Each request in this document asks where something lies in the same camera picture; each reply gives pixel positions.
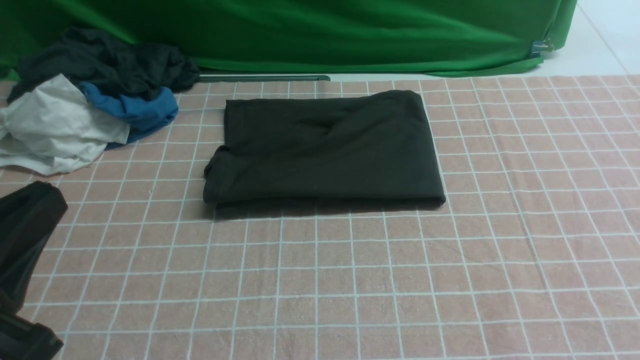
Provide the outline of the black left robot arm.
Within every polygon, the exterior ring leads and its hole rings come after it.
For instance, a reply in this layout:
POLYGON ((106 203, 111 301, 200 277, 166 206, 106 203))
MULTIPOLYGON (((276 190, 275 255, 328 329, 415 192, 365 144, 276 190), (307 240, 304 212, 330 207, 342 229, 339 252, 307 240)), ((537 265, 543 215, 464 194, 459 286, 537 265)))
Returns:
POLYGON ((19 316, 48 240, 68 205, 50 183, 35 181, 3 196, 0 206, 1 358, 52 360, 63 347, 48 326, 19 316))

